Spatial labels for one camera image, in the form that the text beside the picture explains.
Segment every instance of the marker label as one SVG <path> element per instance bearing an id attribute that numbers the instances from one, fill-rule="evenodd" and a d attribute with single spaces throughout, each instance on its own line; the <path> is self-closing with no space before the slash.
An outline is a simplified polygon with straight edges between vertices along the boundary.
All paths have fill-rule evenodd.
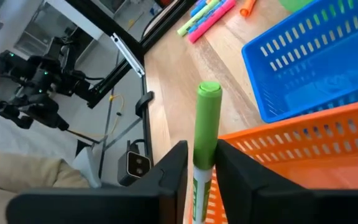
<path id="1" fill-rule="evenodd" d="M 202 219 L 202 221 L 205 221 L 205 219 L 206 219 L 206 208 L 208 207 L 209 192 L 211 191 L 211 182 L 212 182 L 212 180 L 210 180 L 207 183 L 205 183 L 203 219 Z"/>
<path id="2" fill-rule="evenodd" d="M 198 186 L 198 182 L 196 179 L 193 178 L 193 220 L 196 220 L 197 186 Z"/>
<path id="3" fill-rule="evenodd" d="M 194 166 L 193 174 L 193 223 L 201 224 L 206 219 L 212 169 L 202 170 Z"/>

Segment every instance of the yellow cable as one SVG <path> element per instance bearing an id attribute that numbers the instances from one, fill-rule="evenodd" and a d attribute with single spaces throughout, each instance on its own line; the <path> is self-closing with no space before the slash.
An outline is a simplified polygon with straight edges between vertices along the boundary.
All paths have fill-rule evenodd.
<path id="1" fill-rule="evenodd" d="M 120 114 L 122 114 L 122 110 L 124 109 L 124 105 L 125 105 L 125 100 L 124 100 L 124 97 L 121 95 L 121 94 L 118 94 L 118 95 L 115 95 L 115 96 L 110 96 L 110 98 L 109 98 L 109 101 L 113 101 L 115 98 L 117 98 L 117 97 L 120 97 L 121 98 L 121 107 L 120 107 L 120 109 L 119 109 L 119 111 L 118 111 L 118 113 L 120 113 Z M 118 123 L 118 118 L 119 118 L 120 116 L 116 116 L 116 119 L 114 120 L 114 124 L 113 124 L 113 126 L 112 126 L 112 130 L 109 132 L 109 133 L 107 133 L 107 134 L 88 134 L 88 133 L 81 133 L 81 132 L 79 132 L 79 131 L 72 131 L 72 130 L 70 130 L 71 132 L 73 132 L 73 133 L 77 133 L 77 134 L 82 134 L 82 135 L 84 135 L 84 136 L 87 136 L 87 137 L 102 137 L 102 138 L 104 138 L 104 137 L 106 137 L 106 136 L 109 136 L 109 135 L 112 135 L 113 134 L 113 132 L 114 132 L 114 130 L 116 129 L 116 127 L 117 127 L 117 123 Z"/>

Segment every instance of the metal bracket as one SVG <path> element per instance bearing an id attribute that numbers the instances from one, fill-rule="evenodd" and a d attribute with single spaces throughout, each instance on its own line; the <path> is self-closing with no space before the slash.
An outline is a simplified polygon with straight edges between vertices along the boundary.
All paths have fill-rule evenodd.
<path id="1" fill-rule="evenodd" d="M 129 65 L 135 70 L 136 74 L 138 74 L 139 78 L 145 75 L 144 67 L 140 62 L 136 59 L 134 54 L 129 50 L 127 45 L 121 40 L 116 33 L 113 33 L 110 37 L 111 40 L 118 47 L 119 51 L 124 55 L 125 59 L 128 61 Z"/>
<path id="2" fill-rule="evenodd" d="M 145 107 L 148 106 L 148 103 L 154 99 L 154 92 L 149 91 L 148 93 L 144 94 L 140 100 L 135 105 L 135 114 L 143 118 L 142 111 L 145 109 Z"/>

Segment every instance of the green marker cap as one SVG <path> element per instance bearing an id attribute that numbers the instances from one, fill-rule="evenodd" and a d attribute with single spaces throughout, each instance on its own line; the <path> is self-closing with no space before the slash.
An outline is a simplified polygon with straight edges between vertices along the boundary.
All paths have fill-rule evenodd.
<path id="1" fill-rule="evenodd" d="M 203 82 L 197 94 L 193 163 L 199 169 L 208 170 L 215 164 L 222 88 L 217 82 Z"/>

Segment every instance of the beige cloth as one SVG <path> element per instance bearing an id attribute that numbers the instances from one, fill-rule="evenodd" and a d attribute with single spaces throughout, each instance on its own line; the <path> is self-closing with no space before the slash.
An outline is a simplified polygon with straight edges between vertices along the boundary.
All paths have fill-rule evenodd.
<path id="1" fill-rule="evenodd" d="M 0 224 L 6 205 L 23 190 L 34 187 L 89 187 L 79 171 L 62 159 L 0 152 Z"/>

